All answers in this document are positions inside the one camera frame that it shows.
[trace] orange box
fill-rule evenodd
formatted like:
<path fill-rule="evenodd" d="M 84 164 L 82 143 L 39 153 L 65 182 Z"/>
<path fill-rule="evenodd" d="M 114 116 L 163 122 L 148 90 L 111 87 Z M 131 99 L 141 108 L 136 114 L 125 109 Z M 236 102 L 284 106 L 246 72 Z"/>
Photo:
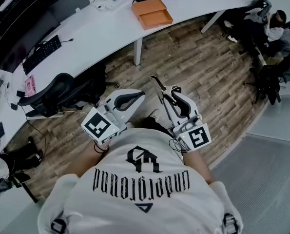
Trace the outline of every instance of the orange box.
<path fill-rule="evenodd" d="M 161 0 L 133 3 L 132 11 L 145 30 L 173 22 L 173 18 Z"/>

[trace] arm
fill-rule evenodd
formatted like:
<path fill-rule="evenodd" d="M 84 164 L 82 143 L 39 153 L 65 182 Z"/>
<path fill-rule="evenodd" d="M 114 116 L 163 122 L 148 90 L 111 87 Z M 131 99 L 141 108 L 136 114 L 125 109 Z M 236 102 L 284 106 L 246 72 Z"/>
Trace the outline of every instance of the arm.
<path fill-rule="evenodd" d="M 271 17 L 267 16 L 267 24 L 264 26 L 264 33 L 268 37 L 269 41 L 275 41 L 282 37 L 283 28 L 272 28 L 270 29 Z"/>
<path fill-rule="evenodd" d="M 57 180 L 39 213 L 38 229 L 40 234 L 52 233 L 51 225 L 55 219 L 67 222 L 63 215 L 66 199 L 76 186 L 79 177 L 91 167 L 97 165 L 101 159 L 102 154 L 94 150 L 94 144 L 94 142 L 91 142 L 67 167 L 64 176 Z"/>
<path fill-rule="evenodd" d="M 224 184 L 222 182 L 215 181 L 208 165 L 205 163 L 199 151 L 183 153 L 183 158 L 185 165 L 197 171 L 204 178 L 209 187 L 215 192 L 218 198 L 222 201 L 224 204 L 225 213 L 234 216 L 239 228 L 238 233 L 242 233 L 243 222 L 238 210 L 233 206 L 231 200 L 229 199 Z"/>
<path fill-rule="evenodd" d="M 184 164 L 196 170 L 204 178 L 208 185 L 215 181 L 208 165 L 205 163 L 199 151 L 183 153 L 183 158 Z"/>
<path fill-rule="evenodd" d="M 94 145 L 95 143 L 93 141 L 90 142 L 86 149 L 71 162 L 71 164 L 65 170 L 64 174 L 76 174 L 78 177 L 82 177 L 82 175 L 86 173 L 90 168 L 96 166 L 102 157 L 102 154 L 100 153 L 102 153 L 103 151 L 99 149 L 96 145 L 95 148 L 99 153 L 96 152 L 94 149 Z"/>

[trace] office chair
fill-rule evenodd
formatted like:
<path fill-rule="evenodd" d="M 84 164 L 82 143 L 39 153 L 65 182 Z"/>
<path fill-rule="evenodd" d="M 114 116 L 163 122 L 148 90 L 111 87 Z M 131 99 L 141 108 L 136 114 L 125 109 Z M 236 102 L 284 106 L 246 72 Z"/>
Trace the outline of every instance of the office chair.
<path fill-rule="evenodd" d="M 255 81 L 244 82 L 243 85 L 251 85 L 257 88 L 255 101 L 252 102 L 252 105 L 257 103 L 260 95 L 262 95 L 262 99 L 265 99 L 267 95 L 271 105 L 274 105 L 276 100 L 278 100 L 279 103 L 281 102 L 279 96 L 279 78 L 283 78 L 285 83 L 287 83 L 286 76 L 290 74 L 286 73 L 286 71 L 289 67 L 290 55 L 284 58 L 278 65 L 265 65 L 259 73 L 255 68 L 250 69 L 250 72 L 253 73 L 255 77 Z"/>
<path fill-rule="evenodd" d="M 226 11 L 224 13 L 224 16 L 220 20 L 220 26 L 223 30 L 223 37 L 227 34 L 227 30 L 230 28 L 225 25 L 225 21 L 228 21 L 232 25 L 236 25 L 239 22 L 243 21 L 244 18 L 250 14 L 248 11 L 256 8 L 261 9 L 257 13 L 260 17 L 259 23 L 266 22 L 266 15 L 271 10 L 271 2 L 269 2 L 268 0 L 253 0 L 251 4 L 246 7 Z"/>
<path fill-rule="evenodd" d="M 82 74 L 73 78 L 61 73 L 42 91 L 31 96 L 21 98 L 19 106 L 30 105 L 34 110 L 26 113 L 27 117 L 42 115 L 51 117 L 62 108 L 82 109 L 82 102 L 97 104 L 106 90 L 106 86 L 119 87 L 118 83 L 106 82 L 105 65 L 98 63 Z"/>

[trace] gray carpet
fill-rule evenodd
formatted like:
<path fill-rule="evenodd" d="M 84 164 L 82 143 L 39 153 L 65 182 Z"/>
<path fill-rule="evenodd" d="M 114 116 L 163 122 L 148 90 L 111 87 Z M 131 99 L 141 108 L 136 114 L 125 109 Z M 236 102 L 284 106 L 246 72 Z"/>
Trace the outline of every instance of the gray carpet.
<path fill-rule="evenodd" d="M 245 234 L 290 233 L 290 142 L 246 136 L 214 169 Z"/>

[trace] white desk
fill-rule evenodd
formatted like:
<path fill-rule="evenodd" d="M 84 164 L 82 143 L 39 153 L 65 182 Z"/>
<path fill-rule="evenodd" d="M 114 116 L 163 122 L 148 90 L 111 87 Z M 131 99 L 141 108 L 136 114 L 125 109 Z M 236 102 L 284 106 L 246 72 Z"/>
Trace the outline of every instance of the white desk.
<path fill-rule="evenodd" d="M 169 27 L 171 24 L 143 30 L 132 13 L 132 1 L 126 0 L 115 11 L 102 12 L 96 10 L 95 3 L 92 3 L 80 13 L 72 15 L 62 22 L 61 26 L 47 39 L 58 34 L 61 41 L 70 38 L 74 38 L 74 41 L 62 43 L 61 48 L 29 74 L 34 76 L 37 92 L 44 89 L 56 75 L 69 73 L 76 77 L 95 63 L 132 42 L 135 42 L 135 63 L 139 64 L 143 37 Z M 217 12 L 202 30 L 204 32 L 225 10 L 247 6 L 250 0 L 163 0 L 163 2 L 174 19 L 173 24 Z M 23 88 L 25 78 L 22 66 L 19 66 L 12 77 L 14 100 L 19 99 L 15 93 L 17 89 Z M 6 146 L 26 119 L 22 117 L 21 108 L 13 111 L 5 102 L 4 105 L 1 105 L 0 102 L 0 108 L 0 122 L 3 122 L 6 135 L 2 146 Z"/>

